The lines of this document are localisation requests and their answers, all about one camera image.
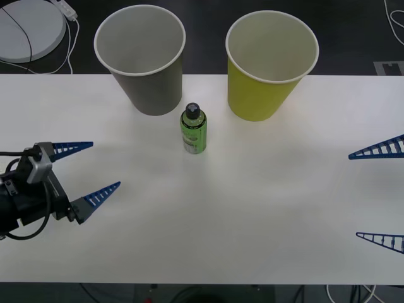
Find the can label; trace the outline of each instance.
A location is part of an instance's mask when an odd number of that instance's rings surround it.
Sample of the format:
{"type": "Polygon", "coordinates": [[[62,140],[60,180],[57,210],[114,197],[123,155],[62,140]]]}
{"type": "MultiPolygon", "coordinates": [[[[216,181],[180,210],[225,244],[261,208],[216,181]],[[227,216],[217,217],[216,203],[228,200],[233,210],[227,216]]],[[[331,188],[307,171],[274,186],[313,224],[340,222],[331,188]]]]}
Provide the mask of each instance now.
{"type": "Polygon", "coordinates": [[[182,140],[184,142],[184,148],[189,153],[201,153],[206,148],[206,116],[203,122],[196,126],[188,126],[185,124],[184,119],[181,115],[181,131],[182,131],[182,140]]]}

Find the black cap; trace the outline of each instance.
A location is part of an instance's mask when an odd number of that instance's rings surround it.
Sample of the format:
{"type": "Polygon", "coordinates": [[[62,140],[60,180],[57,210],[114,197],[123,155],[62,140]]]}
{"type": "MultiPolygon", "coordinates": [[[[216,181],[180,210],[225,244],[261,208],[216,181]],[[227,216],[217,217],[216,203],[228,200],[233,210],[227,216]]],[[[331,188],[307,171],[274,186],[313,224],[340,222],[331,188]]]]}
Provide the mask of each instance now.
{"type": "Polygon", "coordinates": [[[201,114],[201,109],[199,108],[198,104],[190,103],[185,108],[185,114],[187,115],[188,119],[195,120],[201,114]]]}

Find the white cable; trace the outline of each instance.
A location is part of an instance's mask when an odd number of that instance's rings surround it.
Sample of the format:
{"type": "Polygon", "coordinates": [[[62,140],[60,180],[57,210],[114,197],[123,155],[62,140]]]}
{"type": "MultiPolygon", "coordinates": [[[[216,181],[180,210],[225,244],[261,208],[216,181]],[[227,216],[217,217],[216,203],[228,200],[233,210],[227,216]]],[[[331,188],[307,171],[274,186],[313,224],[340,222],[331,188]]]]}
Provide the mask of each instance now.
{"type": "Polygon", "coordinates": [[[76,41],[77,41],[77,37],[78,37],[78,32],[80,31],[80,24],[78,23],[77,19],[76,19],[76,18],[73,18],[73,21],[77,23],[77,32],[76,32],[76,37],[74,38],[74,41],[73,41],[73,45],[71,46],[71,50],[70,50],[70,52],[69,52],[69,54],[68,54],[68,64],[69,64],[69,67],[70,67],[70,73],[71,73],[71,74],[73,74],[73,68],[71,67],[71,63],[70,63],[70,55],[71,55],[71,53],[73,52],[74,47],[76,46],[76,41]]]}
{"type": "MultiPolygon", "coordinates": [[[[363,285],[363,287],[365,287],[368,292],[370,292],[370,293],[372,292],[372,290],[370,290],[370,288],[367,287],[366,285],[363,285]]],[[[373,293],[373,297],[374,297],[376,300],[378,300],[380,303],[384,303],[383,300],[380,299],[375,293],[373,293]]]]}
{"type": "Polygon", "coordinates": [[[330,286],[329,286],[329,285],[326,286],[326,290],[327,290],[327,296],[328,296],[329,300],[331,301],[331,303],[335,303],[335,301],[333,300],[333,298],[331,298],[331,295],[330,295],[330,286]]]}
{"type": "MultiPolygon", "coordinates": [[[[363,303],[368,303],[373,297],[377,298],[377,297],[375,296],[375,294],[374,294],[374,291],[376,290],[376,285],[373,285],[372,290],[368,289],[367,286],[365,286],[365,285],[364,285],[364,287],[365,287],[371,294],[368,296],[368,298],[367,298],[365,301],[363,301],[363,303]]],[[[330,286],[329,286],[329,285],[326,285],[326,291],[327,291],[327,296],[328,296],[329,300],[331,301],[331,303],[335,303],[335,301],[334,301],[333,298],[331,297],[331,294],[330,294],[330,286]]]]}
{"type": "Polygon", "coordinates": [[[63,61],[62,65],[60,65],[57,70],[51,71],[50,73],[36,73],[36,72],[34,72],[34,71],[31,71],[31,73],[33,73],[33,74],[54,74],[54,73],[58,72],[58,71],[64,66],[64,63],[66,63],[66,60],[68,60],[68,58],[69,58],[69,53],[70,53],[71,34],[70,34],[70,26],[69,26],[68,20],[67,20],[67,19],[64,19],[64,21],[66,22],[66,25],[68,26],[69,44],[68,44],[68,53],[66,54],[66,58],[64,58],[64,61],[63,61]]]}
{"type": "MultiPolygon", "coordinates": [[[[69,22],[68,22],[68,20],[67,20],[66,18],[64,19],[64,21],[66,22],[66,25],[68,26],[69,44],[68,44],[68,52],[67,52],[67,54],[66,54],[66,58],[64,58],[63,63],[62,63],[56,70],[51,71],[51,72],[49,72],[49,73],[36,73],[36,72],[32,71],[31,69],[28,69],[29,72],[31,72],[31,73],[33,73],[33,74],[54,74],[54,73],[58,72],[58,71],[64,66],[64,64],[65,64],[66,61],[67,61],[68,64],[69,64],[70,73],[73,74],[73,69],[72,69],[72,67],[71,67],[70,59],[69,59],[69,58],[70,58],[71,52],[72,52],[73,49],[74,49],[74,45],[76,44],[76,40],[77,40],[77,36],[78,36],[78,30],[77,30],[77,32],[76,32],[76,37],[74,38],[73,46],[72,46],[72,48],[70,49],[70,42],[71,42],[70,26],[69,26],[69,22]]],[[[1,63],[4,63],[4,64],[8,64],[8,65],[15,66],[15,67],[17,67],[17,68],[26,69],[25,67],[20,66],[20,65],[18,65],[18,64],[14,64],[14,63],[2,61],[2,60],[0,60],[0,62],[1,62],[1,63]]]]}
{"type": "Polygon", "coordinates": [[[400,38],[398,38],[398,36],[397,36],[397,34],[396,34],[395,30],[394,30],[393,24],[391,23],[391,22],[393,21],[393,22],[396,23],[399,27],[404,28],[404,25],[402,25],[401,23],[398,23],[398,22],[397,22],[396,20],[394,20],[394,18],[393,18],[393,14],[394,14],[394,13],[404,13],[404,11],[399,11],[399,10],[392,11],[392,12],[390,13],[390,15],[389,15],[389,11],[388,11],[388,9],[387,9],[387,0],[384,0],[384,7],[386,8],[387,20],[389,21],[389,24],[390,24],[391,30],[393,31],[394,36],[396,37],[397,41],[399,41],[399,43],[401,43],[402,45],[404,45],[404,42],[401,41],[400,38]]]}

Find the gray paper cup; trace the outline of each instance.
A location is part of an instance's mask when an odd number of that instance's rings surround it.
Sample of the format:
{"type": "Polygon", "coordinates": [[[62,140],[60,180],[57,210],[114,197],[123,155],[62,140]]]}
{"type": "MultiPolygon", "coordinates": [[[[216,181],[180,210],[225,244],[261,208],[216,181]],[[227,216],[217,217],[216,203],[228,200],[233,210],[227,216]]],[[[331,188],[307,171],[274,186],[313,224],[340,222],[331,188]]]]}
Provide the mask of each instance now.
{"type": "Polygon", "coordinates": [[[151,116],[173,110],[182,97],[185,29],[153,5],[120,9],[99,26],[94,49],[136,108],[151,116]]]}

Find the white round object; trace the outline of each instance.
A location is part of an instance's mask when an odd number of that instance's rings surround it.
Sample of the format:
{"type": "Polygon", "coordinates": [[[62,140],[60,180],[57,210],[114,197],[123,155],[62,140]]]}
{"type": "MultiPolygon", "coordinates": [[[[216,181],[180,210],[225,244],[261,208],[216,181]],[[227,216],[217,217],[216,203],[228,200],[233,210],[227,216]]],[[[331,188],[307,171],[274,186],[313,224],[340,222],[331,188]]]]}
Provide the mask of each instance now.
{"type": "MultiPolygon", "coordinates": [[[[62,13],[43,0],[21,0],[4,9],[24,29],[32,46],[32,60],[53,51],[63,39],[66,22],[62,13]]],[[[21,28],[0,9],[0,60],[23,63],[30,60],[30,45],[21,28]]]]}

